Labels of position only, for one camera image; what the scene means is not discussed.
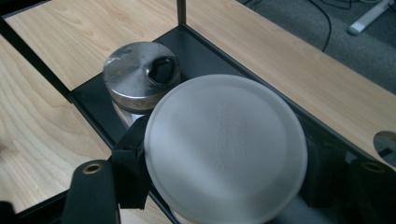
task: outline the wooden surface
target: wooden surface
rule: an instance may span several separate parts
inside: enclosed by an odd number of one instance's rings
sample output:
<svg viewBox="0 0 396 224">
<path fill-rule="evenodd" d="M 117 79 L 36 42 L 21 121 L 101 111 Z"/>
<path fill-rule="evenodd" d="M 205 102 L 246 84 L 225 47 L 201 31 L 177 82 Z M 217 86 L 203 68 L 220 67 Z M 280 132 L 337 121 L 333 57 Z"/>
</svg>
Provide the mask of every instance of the wooden surface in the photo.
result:
<svg viewBox="0 0 396 224">
<path fill-rule="evenodd" d="M 187 6 L 193 29 L 380 160 L 373 137 L 396 132 L 395 95 L 234 0 Z M 176 1 L 52 0 L 7 22 L 74 89 L 101 72 L 115 49 L 175 27 Z M 66 189 L 74 168 L 108 151 L 76 109 L 3 40 L 0 52 L 0 200 L 21 211 Z M 125 216 L 167 222 L 155 205 Z"/>
</svg>

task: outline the metal container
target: metal container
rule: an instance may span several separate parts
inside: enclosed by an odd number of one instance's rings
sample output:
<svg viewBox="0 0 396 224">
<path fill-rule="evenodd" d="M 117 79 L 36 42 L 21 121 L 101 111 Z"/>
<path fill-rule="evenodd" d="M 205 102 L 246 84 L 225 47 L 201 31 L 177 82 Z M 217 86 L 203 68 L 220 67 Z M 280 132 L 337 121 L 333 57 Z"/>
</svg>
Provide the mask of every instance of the metal container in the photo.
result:
<svg viewBox="0 0 396 224">
<path fill-rule="evenodd" d="M 180 69 L 176 55 L 166 46 L 137 42 L 107 58 L 104 80 L 117 114 L 129 127 L 180 83 Z"/>
</svg>

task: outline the brass screw hole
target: brass screw hole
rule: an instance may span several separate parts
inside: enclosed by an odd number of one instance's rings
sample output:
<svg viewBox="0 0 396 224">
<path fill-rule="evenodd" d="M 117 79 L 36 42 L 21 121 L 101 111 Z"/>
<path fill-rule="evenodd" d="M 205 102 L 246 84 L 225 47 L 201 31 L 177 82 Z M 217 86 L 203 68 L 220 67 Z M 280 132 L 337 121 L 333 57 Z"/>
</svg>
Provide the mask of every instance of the brass screw hole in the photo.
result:
<svg viewBox="0 0 396 224">
<path fill-rule="evenodd" d="M 102 168 L 103 165 L 101 163 L 92 163 L 84 167 L 82 173 L 84 173 L 85 175 L 92 175 L 102 170 Z"/>
<path fill-rule="evenodd" d="M 371 172 L 375 172 L 375 173 L 384 173 L 385 172 L 385 169 L 382 166 L 380 166 L 376 163 L 373 163 L 373 162 L 367 161 L 367 162 L 363 162 L 361 165 L 364 167 L 364 169 L 371 171 Z"/>
</svg>

